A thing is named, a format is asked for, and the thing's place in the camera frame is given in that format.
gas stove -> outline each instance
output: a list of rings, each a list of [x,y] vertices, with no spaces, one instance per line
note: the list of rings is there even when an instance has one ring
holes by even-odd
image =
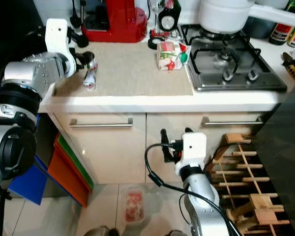
[[[242,32],[215,34],[200,25],[182,25],[181,31],[191,45],[188,68],[196,90],[286,91]]]

drawer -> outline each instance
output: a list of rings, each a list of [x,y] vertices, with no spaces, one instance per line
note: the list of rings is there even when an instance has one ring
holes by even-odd
[[[249,134],[260,125],[234,125],[232,123],[255,122],[263,113],[185,113],[185,114],[148,114],[147,115],[147,147],[161,142],[160,131],[165,128],[168,139],[181,139],[185,128],[194,132],[203,132],[207,137],[206,155],[209,158],[219,146],[225,133]],[[174,163],[164,163],[160,147],[149,151],[149,161],[152,169],[164,181],[181,181],[174,173]]]
[[[96,181],[145,182],[145,114],[55,114]]]

white floor tile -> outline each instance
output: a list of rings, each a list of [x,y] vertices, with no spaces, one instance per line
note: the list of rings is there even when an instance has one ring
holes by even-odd
[[[21,214],[25,199],[14,198],[11,201],[6,200],[4,205],[4,224],[3,228],[8,235],[12,235],[18,218]]]
[[[107,226],[114,228],[118,199],[118,184],[96,185],[87,208],[80,214],[76,236],[83,236],[87,231]]]
[[[144,192],[145,220],[138,226],[127,226],[122,215],[122,192],[127,188],[139,187]],[[190,227],[184,221],[178,205],[179,192],[157,187],[155,184],[121,184],[119,186],[116,228],[121,236],[165,236],[171,230],[180,230],[191,235]],[[187,220],[189,215],[181,201]]]
[[[74,236],[81,211],[70,197],[44,198],[40,206],[26,201],[14,236]]]

beige mat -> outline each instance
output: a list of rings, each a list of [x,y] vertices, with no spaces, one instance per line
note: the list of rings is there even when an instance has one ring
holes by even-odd
[[[99,64],[96,89],[84,89],[86,71],[81,70],[56,84],[56,96],[192,95],[185,68],[159,71],[156,50],[149,49],[147,43],[90,43],[77,51],[95,53]]]

food container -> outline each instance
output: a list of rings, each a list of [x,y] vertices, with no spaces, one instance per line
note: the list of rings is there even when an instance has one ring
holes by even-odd
[[[179,70],[188,62],[191,46],[178,41],[166,41],[157,45],[159,70]]]
[[[129,188],[122,193],[123,220],[127,225],[137,225],[144,221],[144,199],[140,188]]]

